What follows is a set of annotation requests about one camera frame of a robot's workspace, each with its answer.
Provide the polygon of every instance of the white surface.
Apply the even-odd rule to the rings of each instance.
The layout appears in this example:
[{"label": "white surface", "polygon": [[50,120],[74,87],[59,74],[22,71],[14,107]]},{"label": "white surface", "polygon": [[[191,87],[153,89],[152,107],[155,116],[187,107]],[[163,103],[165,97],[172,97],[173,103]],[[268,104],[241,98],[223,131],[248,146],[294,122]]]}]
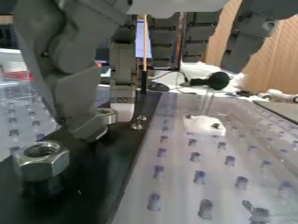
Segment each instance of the white surface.
[{"label": "white surface", "polygon": [[229,0],[135,0],[128,14],[169,18],[176,12],[215,12]]},{"label": "white surface", "polygon": [[[212,73],[221,71],[221,69],[217,66],[208,65],[203,62],[199,62],[199,63],[187,63],[187,64],[183,63],[181,71],[185,73],[189,79],[191,78],[205,79]],[[156,76],[160,76],[163,73],[165,73],[165,71],[157,71]],[[238,86],[242,85],[245,75],[242,73],[234,75],[229,72],[228,74],[233,76],[233,79],[229,83],[229,86],[225,89],[223,89],[221,91],[216,91],[217,96],[225,96],[226,93],[236,92],[238,90]],[[167,86],[169,86],[172,92],[179,92],[179,90],[176,89],[176,87],[179,87],[180,90],[187,93],[192,92],[199,95],[205,95],[207,93],[207,89],[203,86],[192,87],[192,88],[189,87],[181,88],[180,86],[177,86],[181,83],[184,83],[184,76],[179,72],[173,72],[165,75],[160,79],[156,79],[155,82],[163,83]]]},{"label": "white surface", "polygon": [[[226,128],[224,127],[221,120],[209,117],[209,116],[192,116],[192,118],[187,118],[184,116],[184,128],[189,132],[193,132],[200,135],[219,135],[225,136]],[[220,124],[221,129],[215,129],[213,124]]]},{"label": "white surface", "polygon": [[[254,207],[269,209],[272,224],[297,223],[297,192],[286,195],[278,192],[278,187],[282,181],[290,181],[297,189],[298,151],[278,137],[281,127],[274,122],[273,129],[268,128],[273,115],[265,111],[264,117],[262,108],[248,101],[216,98],[211,115],[221,119],[228,133],[225,137],[203,136],[189,132],[183,124],[183,115],[197,111],[199,105],[197,96],[163,96],[113,224],[249,224],[252,214],[242,206],[244,200]],[[290,142],[296,139],[292,132],[284,137]],[[219,149],[220,142],[226,142],[225,150]],[[167,154],[159,157],[161,148]],[[280,153],[281,148],[289,150],[288,156]],[[193,152],[201,154],[200,162],[191,161]],[[234,167],[225,165],[229,155],[236,157]],[[266,169],[261,167],[265,160],[272,162]],[[163,178],[153,177],[156,166],[164,167]],[[207,172],[204,185],[193,182],[199,170]],[[238,176],[249,179],[245,191],[236,188]],[[156,211],[148,209],[152,194],[160,195]],[[212,220],[199,216],[203,199],[215,204]]]}]

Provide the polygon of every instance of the metal nut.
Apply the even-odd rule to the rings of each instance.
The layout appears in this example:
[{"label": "metal nut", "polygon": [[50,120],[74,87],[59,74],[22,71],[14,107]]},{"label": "metal nut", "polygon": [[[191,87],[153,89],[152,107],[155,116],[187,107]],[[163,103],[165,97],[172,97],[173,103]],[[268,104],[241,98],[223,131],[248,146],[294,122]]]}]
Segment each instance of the metal nut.
[{"label": "metal nut", "polygon": [[70,165],[70,150],[52,141],[36,142],[14,157],[23,181],[38,182],[58,176]]}]

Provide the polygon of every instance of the small metal part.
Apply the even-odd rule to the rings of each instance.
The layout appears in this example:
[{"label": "small metal part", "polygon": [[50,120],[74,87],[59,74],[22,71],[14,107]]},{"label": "small metal part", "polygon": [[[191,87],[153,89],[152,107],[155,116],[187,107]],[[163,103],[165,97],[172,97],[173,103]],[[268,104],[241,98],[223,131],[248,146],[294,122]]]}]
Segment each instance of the small metal part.
[{"label": "small metal part", "polygon": [[246,177],[238,176],[236,180],[236,187],[241,190],[246,190],[249,185],[249,179]]},{"label": "small metal part", "polygon": [[10,130],[10,136],[14,137],[14,136],[19,136],[20,135],[20,131],[19,129],[12,129]]},{"label": "small metal part", "polygon": [[149,196],[149,202],[147,206],[149,211],[159,212],[161,211],[161,196],[157,193],[153,193]]},{"label": "small metal part", "polygon": [[157,157],[165,158],[167,157],[167,149],[160,148],[157,152]]},{"label": "small metal part", "polygon": [[257,152],[258,151],[258,147],[256,145],[250,145],[248,152]]},{"label": "small metal part", "polygon": [[215,123],[215,124],[212,125],[212,127],[213,127],[215,129],[220,130],[220,129],[221,129],[221,124],[220,124],[220,123]]},{"label": "small metal part", "polygon": [[280,153],[281,153],[284,156],[288,155],[288,152],[289,152],[289,151],[288,151],[286,149],[281,149],[281,150],[280,150]]},{"label": "small metal part", "polygon": [[16,124],[18,123],[18,119],[15,117],[8,119],[10,124]]},{"label": "small metal part", "polygon": [[197,170],[196,173],[195,173],[193,182],[199,185],[204,185],[205,184],[205,177],[207,177],[207,173],[203,170]]},{"label": "small metal part", "polygon": [[16,113],[16,110],[15,109],[10,109],[8,110],[8,114],[15,114]]},{"label": "small metal part", "polygon": [[236,166],[236,157],[234,156],[226,156],[225,164],[226,164],[226,166]]},{"label": "small metal part", "polygon": [[97,113],[101,116],[107,125],[117,122],[117,111],[111,108],[97,108]]},{"label": "small metal part", "polygon": [[32,127],[39,127],[40,126],[40,121],[35,120],[32,121]]},{"label": "small metal part", "polygon": [[132,124],[132,129],[136,131],[143,130],[143,125],[141,125],[141,121],[137,121],[136,123]]},{"label": "small metal part", "polygon": [[168,140],[169,140],[169,137],[163,135],[160,139],[160,143],[167,143]]},{"label": "small metal part", "polygon": [[248,209],[248,211],[252,213],[254,210],[254,207],[253,207],[253,204],[250,203],[250,201],[244,200],[242,205]]},{"label": "small metal part", "polygon": [[278,186],[278,194],[282,197],[289,198],[293,196],[293,192],[294,192],[293,183],[289,181],[282,181],[281,185]]},{"label": "small metal part", "polygon": [[200,159],[201,159],[201,154],[199,152],[192,152],[191,161],[200,162]]},{"label": "small metal part", "polygon": [[298,140],[294,140],[293,141],[292,146],[293,146],[294,150],[298,149]]},{"label": "small metal part", "polygon": [[261,163],[261,168],[269,168],[272,166],[272,162],[268,160],[264,160]]},{"label": "small metal part", "polygon": [[8,109],[15,109],[15,103],[8,104]]},{"label": "small metal part", "polygon": [[189,146],[196,147],[197,146],[197,140],[189,139]]},{"label": "small metal part", "polygon": [[137,120],[139,120],[139,121],[147,121],[147,117],[145,117],[144,115],[140,115],[140,116],[137,117]]},{"label": "small metal part", "polygon": [[199,216],[203,219],[212,219],[212,212],[213,212],[213,202],[208,199],[201,200]]},{"label": "small metal part", "polygon": [[155,166],[155,174],[153,174],[153,178],[163,180],[165,178],[165,168],[164,166]]},{"label": "small metal part", "polygon": [[217,148],[226,150],[226,142],[219,142]]},{"label": "small metal part", "polygon": [[269,142],[273,142],[274,139],[273,139],[272,137],[268,137],[266,140],[268,140]]},{"label": "small metal part", "polygon": [[284,136],[285,136],[285,132],[284,132],[284,131],[280,131],[280,132],[278,132],[278,137],[280,137],[280,138],[284,138]]},{"label": "small metal part", "polygon": [[35,111],[31,111],[31,112],[28,113],[28,115],[30,115],[31,117],[35,117],[35,116],[36,116]]},{"label": "small metal part", "polygon": [[14,154],[16,174],[27,196],[50,196],[63,190],[60,174],[70,166],[70,150],[52,141],[36,142]]},{"label": "small metal part", "polygon": [[168,126],[163,127],[163,132],[167,132],[167,131],[169,131],[169,127]]},{"label": "small metal part", "polygon": [[252,224],[266,224],[270,222],[270,213],[265,208],[254,208],[250,217]]},{"label": "small metal part", "polygon": [[185,117],[187,119],[197,119],[197,118],[199,118],[197,115],[191,114],[191,113],[187,113],[187,114],[184,115],[184,117]]}]

